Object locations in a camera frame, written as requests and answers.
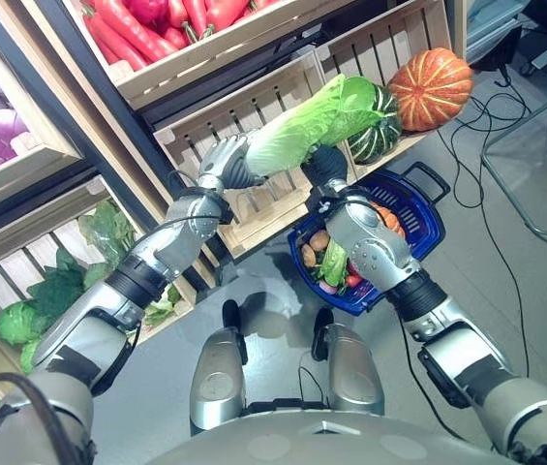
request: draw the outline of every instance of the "potato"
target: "potato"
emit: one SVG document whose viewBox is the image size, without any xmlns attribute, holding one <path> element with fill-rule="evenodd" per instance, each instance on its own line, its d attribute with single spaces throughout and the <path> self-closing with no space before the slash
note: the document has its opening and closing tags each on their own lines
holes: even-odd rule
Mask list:
<svg viewBox="0 0 547 465">
<path fill-rule="evenodd" d="M 329 233 L 326 230 L 316 231 L 310 237 L 310 247 L 314 252 L 321 252 L 329 245 Z"/>
<path fill-rule="evenodd" d="M 316 253 L 308 244 L 303 244 L 301 247 L 301 256 L 303 257 L 303 264 L 308 268 L 316 266 Z"/>
</svg>

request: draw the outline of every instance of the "wooden crate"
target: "wooden crate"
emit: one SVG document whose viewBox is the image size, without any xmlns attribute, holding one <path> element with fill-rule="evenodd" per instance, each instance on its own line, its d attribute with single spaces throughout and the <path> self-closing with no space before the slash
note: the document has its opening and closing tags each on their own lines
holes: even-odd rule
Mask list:
<svg viewBox="0 0 547 465">
<path fill-rule="evenodd" d="M 63 0 L 109 78 L 134 109 L 141 109 L 352 1 L 282 0 L 135 73 L 125 61 L 107 64 L 83 24 L 79 0 Z"/>
<path fill-rule="evenodd" d="M 0 87 L 29 132 L 12 140 L 17 157 L 0 166 L 0 202 L 77 160 L 75 150 L 0 59 Z"/>
<path fill-rule="evenodd" d="M 310 98 L 324 85 L 313 53 L 295 60 L 224 99 L 155 133 L 172 164 L 198 177 L 200 161 L 219 138 L 259 128 Z M 349 182 L 355 177 L 349 170 Z M 227 191 L 235 220 L 221 226 L 220 237 L 233 257 L 260 245 L 307 213 L 312 185 L 300 169 L 276 174 L 264 185 Z"/>
<path fill-rule="evenodd" d="M 326 80 L 343 73 L 364 76 L 384 85 L 413 55 L 435 47 L 451 48 L 443 0 L 410 0 L 320 46 L 316 54 Z M 394 150 L 372 165 L 353 164 L 357 179 L 428 134 L 430 132 L 402 136 Z M 348 145 L 341 145 L 349 155 Z"/>
<path fill-rule="evenodd" d="M 108 197 L 105 184 L 97 178 L 0 230 L 0 311 L 29 297 L 26 289 L 43 279 L 42 267 L 55 266 L 58 244 L 69 250 L 81 264 L 104 260 L 95 247 L 86 244 L 78 231 L 76 218 Z M 194 309 L 196 292 L 191 285 L 182 276 L 174 285 L 183 297 L 175 305 L 174 315 L 159 325 L 144 327 L 140 343 Z M 0 371 L 14 370 L 19 370 L 19 353 L 0 339 Z M 0 386 L 0 395 L 7 388 Z"/>
</svg>

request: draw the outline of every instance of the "orange pumpkin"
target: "orange pumpkin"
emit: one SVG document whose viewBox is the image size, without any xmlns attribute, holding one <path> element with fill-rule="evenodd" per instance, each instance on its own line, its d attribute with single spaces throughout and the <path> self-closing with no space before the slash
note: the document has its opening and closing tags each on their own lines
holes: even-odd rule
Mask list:
<svg viewBox="0 0 547 465">
<path fill-rule="evenodd" d="M 473 72 L 451 50 L 415 55 L 387 86 L 398 98 L 398 114 L 408 131 L 427 131 L 456 116 L 473 88 Z"/>
<path fill-rule="evenodd" d="M 370 202 L 372 206 L 380 213 L 380 216 L 385 222 L 385 225 L 397 233 L 400 237 L 402 237 L 404 240 L 406 240 L 407 235 L 405 234 L 405 230 L 402 229 L 402 225 L 400 224 L 400 221 L 398 220 L 398 217 L 394 215 L 389 208 L 386 206 L 380 206 L 378 203 L 371 201 Z"/>
</svg>

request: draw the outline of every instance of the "basket handle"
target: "basket handle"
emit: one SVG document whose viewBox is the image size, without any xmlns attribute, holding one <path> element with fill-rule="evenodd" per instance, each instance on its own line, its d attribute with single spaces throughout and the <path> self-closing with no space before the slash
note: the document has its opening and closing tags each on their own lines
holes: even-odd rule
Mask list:
<svg viewBox="0 0 547 465">
<path fill-rule="evenodd" d="M 423 191 L 423 189 L 419 188 L 414 182 L 412 182 L 410 179 L 407 178 L 409 173 L 414 170 L 420 170 L 423 171 L 424 174 L 427 174 L 432 178 L 433 181 L 435 181 L 437 184 L 439 184 L 439 187 L 441 187 L 441 193 L 438 194 L 434 199 L 430 199 Z M 451 188 L 449 187 L 449 184 L 447 184 L 447 181 L 445 181 L 436 171 L 434 171 L 432 168 L 430 168 L 428 165 L 426 165 L 423 162 L 415 162 L 410 167 L 407 168 L 405 172 L 400 174 L 402 178 L 404 178 L 407 182 L 412 184 L 415 189 L 417 189 L 419 192 L 421 192 L 426 199 L 429 199 L 430 203 L 432 205 L 436 205 L 443 197 L 445 197 L 447 194 L 449 194 L 449 191 L 451 191 Z"/>
</svg>

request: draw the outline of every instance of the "blue basket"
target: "blue basket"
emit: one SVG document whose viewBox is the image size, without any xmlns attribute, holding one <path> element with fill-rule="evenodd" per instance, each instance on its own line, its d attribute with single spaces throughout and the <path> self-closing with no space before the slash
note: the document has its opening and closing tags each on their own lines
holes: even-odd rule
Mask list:
<svg viewBox="0 0 547 465">
<path fill-rule="evenodd" d="M 421 170 L 441 187 L 441 193 L 430 199 L 407 176 L 413 170 Z M 424 259 L 445 237 L 445 227 L 435 205 L 449 193 L 449 185 L 431 168 L 415 162 L 402 174 L 388 170 L 378 170 L 357 183 L 370 191 L 371 200 L 385 206 L 398 217 L 406 233 L 412 255 Z M 372 307 L 383 298 L 383 294 L 368 281 L 363 280 L 344 295 L 331 295 L 314 282 L 310 271 L 303 265 L 301 245 L 318 230 L 324 229 L 324 219 L 310 215 L 289 234 L 290 254 L 304 281 L 327 303 L 354 316 Z"/>
</svg>

